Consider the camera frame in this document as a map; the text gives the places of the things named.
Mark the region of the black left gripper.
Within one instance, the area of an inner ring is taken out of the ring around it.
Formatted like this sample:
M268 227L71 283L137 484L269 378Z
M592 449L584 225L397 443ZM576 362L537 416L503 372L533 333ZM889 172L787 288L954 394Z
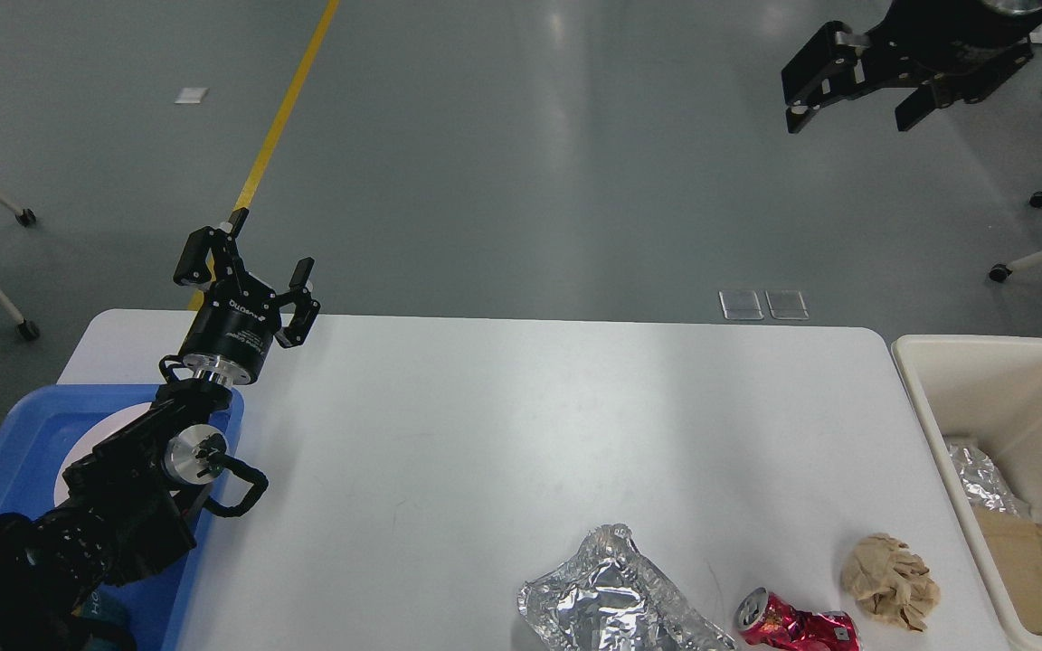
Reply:
M303 345L321 309L308 286L313 257L295 264L286 292L277 296L248 271L237 250L237 236L249 214L248 207L240 207L227 222L192 231L171 277L178 286L207 291L179 357L192 367L216 358L231 364L232 382L240 386L258 380L274 339L282 349ZM287 323L284 307L293 307Z

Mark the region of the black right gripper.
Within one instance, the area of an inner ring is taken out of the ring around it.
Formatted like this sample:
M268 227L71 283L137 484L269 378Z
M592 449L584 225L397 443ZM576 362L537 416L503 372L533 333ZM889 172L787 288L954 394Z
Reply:
M822 25L782 69L787 132L822 109L884 87L911 87L895 108L905 132L938 109L982 103L1033 58L1042 1L893 1L867 33Z

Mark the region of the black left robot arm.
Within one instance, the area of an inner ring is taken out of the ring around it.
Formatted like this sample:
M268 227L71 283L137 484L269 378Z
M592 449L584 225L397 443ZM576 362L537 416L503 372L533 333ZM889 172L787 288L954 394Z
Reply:
M200 287L203 303L177 354L158 364L148 411L63 470L69 495L53 510L0 514L0 650L133 650L127 627L88 614L91 594L160 574L197 545L194 516L248 514L268 489L210 417L258 380L273 343L305 343L321 305L311 257L286 292L248 271L237 250L248 215L240 207L187 237L173 280Z

